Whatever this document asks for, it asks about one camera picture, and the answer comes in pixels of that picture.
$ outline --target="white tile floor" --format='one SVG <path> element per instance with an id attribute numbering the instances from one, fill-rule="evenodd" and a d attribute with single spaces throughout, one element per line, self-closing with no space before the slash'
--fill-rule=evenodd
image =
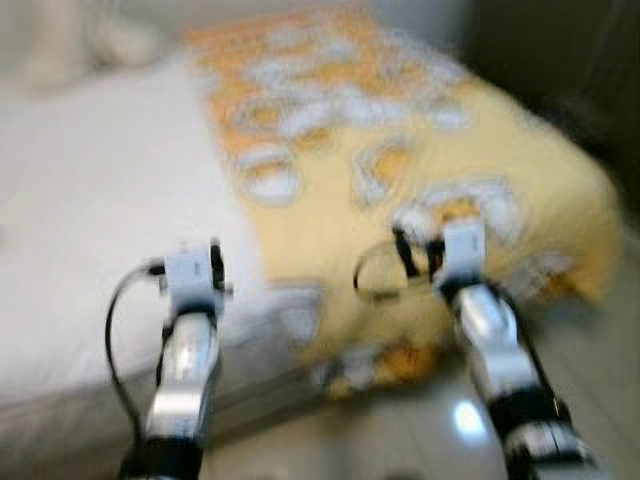
<path id="1" fill-rule="evenodd" d="M 627 248 L 599 316 L 568 301 L 538 324 L 539 353 L 580 432 L 615 478 L 640 479 L 640 256 Z M 454 365 L 420 389 L 325 405 L 219 446 L 202 478 L 500 480 L 487 425 Z"/>

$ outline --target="yellow blanket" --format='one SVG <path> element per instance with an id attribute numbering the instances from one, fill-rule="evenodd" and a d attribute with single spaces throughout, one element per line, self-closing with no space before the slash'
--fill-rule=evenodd
<path id="1" fill-rule="evenodd" d="M 424 240 L 479 216 L 487 273 L 517 298 L 570 288 L 598 300 L 620 223 L 607 177 L 453 60 L 357 8 L 187 41 L 268 280 L 301 299 L 284 325 L 330 395 L 423 378 L 446 337 L 428 288 L 379 304 L 354 292 L 356 264 L 392 224 Z M 379 250 L 372 284 L 397 271 Z"/>

